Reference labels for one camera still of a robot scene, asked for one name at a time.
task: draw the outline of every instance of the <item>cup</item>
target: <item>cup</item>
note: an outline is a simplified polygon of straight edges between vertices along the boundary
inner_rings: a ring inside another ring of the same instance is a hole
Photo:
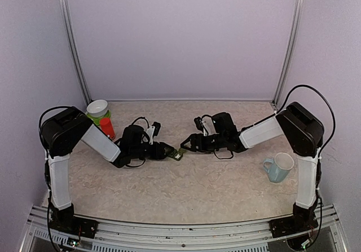
[[[263,161],[263,169],[267,172],[268,178],[272,183],[282,182],[294,166],[291,155],[287,153],[277,153],[273,159],[265,159]]]

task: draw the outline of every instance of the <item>red cup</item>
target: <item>red cup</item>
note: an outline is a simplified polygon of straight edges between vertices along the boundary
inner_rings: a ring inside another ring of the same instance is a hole
[[[100,128],[111,140],[115,139],[115,132],[110,118],[102,118],[100,120]]]

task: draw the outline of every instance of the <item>white bowl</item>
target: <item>white bowl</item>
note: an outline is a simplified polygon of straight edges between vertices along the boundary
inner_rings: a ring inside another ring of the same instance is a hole
[[[103,117],[108,112],[108,102],[105,100],[96,100],[91,102],[86,110],[94,118]]]

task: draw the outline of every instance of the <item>metal frame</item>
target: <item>metal frame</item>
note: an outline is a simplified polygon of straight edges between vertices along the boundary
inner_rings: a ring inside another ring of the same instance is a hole
[[[320,218],[320,205],[316,217]],[[164,225],[119,222],[108,219],[91,218],[99,222],[94,239],[81,238],[79,251],[103,252],[224,252],[224,251],[268,251],[268,243],[296,237],[298,233],[281,238],[272,238],[269,221],[272,218],[238,223]],[[343,230],[333,205],[323,207],[322,228],[330,227],[337,252],[347,252]],[[55,243],[65,243],[68,235],[51,230]],[[34,206],[27,222],[27,230],[21,252],[28,252],[33,239],[48,240],[46,208]]]
[[[288,39],[288,45],[286,50],[286,55],[283,61],[281,76],[277,85],[276,93],[273,98],[272,103],[275,107],[278,106],[278,103],[281,98],[281,94],[287,79],[287,75],[289,72],[289,66],[292,59],[292,54],[294,50],[294,45],[296,44],[296,37],[298,32],[298,26],[300,24],[301,12],[302,12],[303,0],[296,0],[296,4],[294,6],[294,14],[292,20],[291,32]]]
[[[77,78],[79,81],[80,89],[81,89],[84,101],[88,105],[91,103],[92,100],[90,97],[89,88],[86,84],[85,77],[84,77],[84,74],[83,74],[83,71],[82,71],[82,68],[80,65],[79,54],[78,54],[78,50],[76,47],[76,42],[75,42],[75,38],[74,38],[72,22],[71,22],[71,17],[70,17],[70,12],[69,12],[68,0],[59,0],[59,1],[60,1],[60,5],[61,5],[61,11],[63,13],[63,19],[64,19],[64,23],[65,23],[65,29],[67,31],[69,47],[70,47],[70,50],[72,53],[75,71],[76,71]]]

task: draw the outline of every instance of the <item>mug rim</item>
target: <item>mug rim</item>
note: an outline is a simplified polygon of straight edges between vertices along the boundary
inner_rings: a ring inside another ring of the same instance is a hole
[[[292,166],[291,166],[290,168],[284,169],[283,167],[281,167],[281,166],[277,163],[276,157],[277,157],[279,154],[286,154],[289,158],[291,158],[291,160],[292,160]],[[279,152],[279,153],[277,153],[277,154],[275,155],[274,161],[275,161],[275,164],[276,164],[280,169],[283,169],[283,170],[291,170],[291,169],[293,169],[293,167],[294,167],[294,159],[292,158],[291,155],[289,155],[288,153],[285,153],[285,152]]]

